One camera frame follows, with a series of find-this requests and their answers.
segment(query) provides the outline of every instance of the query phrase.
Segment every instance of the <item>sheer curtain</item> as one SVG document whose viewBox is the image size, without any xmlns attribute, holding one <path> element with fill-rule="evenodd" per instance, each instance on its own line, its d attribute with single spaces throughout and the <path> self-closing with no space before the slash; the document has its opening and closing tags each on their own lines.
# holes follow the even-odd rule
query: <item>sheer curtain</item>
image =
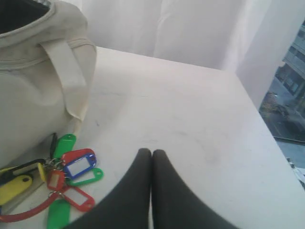
<svg viewBox="0 0 305 229">
<path fill-rule="evenodd" d="M 98 46 L 234 72 L 256 107 L 305 17 L 304 0 L 66 1 Z"/>
</svg>

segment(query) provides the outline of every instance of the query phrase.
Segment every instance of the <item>building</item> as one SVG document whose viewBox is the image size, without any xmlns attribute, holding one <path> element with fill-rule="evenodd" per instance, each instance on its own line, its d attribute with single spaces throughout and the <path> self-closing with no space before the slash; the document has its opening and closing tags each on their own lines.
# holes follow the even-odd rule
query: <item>building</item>
<svg viewBox="0 0 305 229">
<path fill-rule="evenodd" d="M 305 118 L 305 21 L 275 76 L 294 97 L 293 106 Z"/>
</svg>

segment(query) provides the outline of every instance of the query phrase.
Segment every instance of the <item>blue key tag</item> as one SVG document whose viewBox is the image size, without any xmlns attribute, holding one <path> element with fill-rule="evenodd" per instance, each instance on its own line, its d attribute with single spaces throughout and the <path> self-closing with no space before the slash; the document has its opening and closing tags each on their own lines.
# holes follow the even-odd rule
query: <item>blue key tag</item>
<svg viewBox="0 0 305 229">
<path fill-rule="evenodd" d="M 96 165 L 95 154 L 85 154 L 63 167 L 65 175 L 70 179 L 80 177 Z"/>
</svg>

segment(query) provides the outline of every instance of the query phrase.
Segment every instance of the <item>canvas bag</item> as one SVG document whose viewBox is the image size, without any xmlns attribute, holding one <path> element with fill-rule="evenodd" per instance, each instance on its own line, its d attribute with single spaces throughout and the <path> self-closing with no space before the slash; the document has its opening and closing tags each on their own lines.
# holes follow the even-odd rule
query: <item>canvas bag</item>
<svg viewBox="0 0 305 229">
<path fill-rule="evenodd" d="M 85 17 L 69 3 L 0 0 L 0 15 L 1 168 L 71 120 L 77 135 L 96 48 Z"/>
</svg>

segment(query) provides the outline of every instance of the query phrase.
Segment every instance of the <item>green key tag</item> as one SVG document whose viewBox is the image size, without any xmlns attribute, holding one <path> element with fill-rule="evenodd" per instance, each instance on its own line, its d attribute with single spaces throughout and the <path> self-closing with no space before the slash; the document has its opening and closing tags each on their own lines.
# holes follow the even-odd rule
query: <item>green key tag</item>
<svg viewBox="0 0 305 229">
<path fill-rule="evenodd" d="M 102 179 L 103 176 L 104 172 L 100 168 L 93 168 L 88 173 L 74 180 L 66 179 L 66 183 L 70 186 L 82 186 L 98 181 Z"/>
<path fill-rule="evenodd" d="M 47 229 L 60 229 L 69 224 L 71 205 L 64 199 L 54 201 L 49 207 Z"/>
<path fill-rule="evenodd" d="M 73 134 L 67 134 L 58 139 L 53 158 L 61 158 L 64 153 L 67 153 L 73 149 L 76 142 L 76 136 Z"/>
</svg>

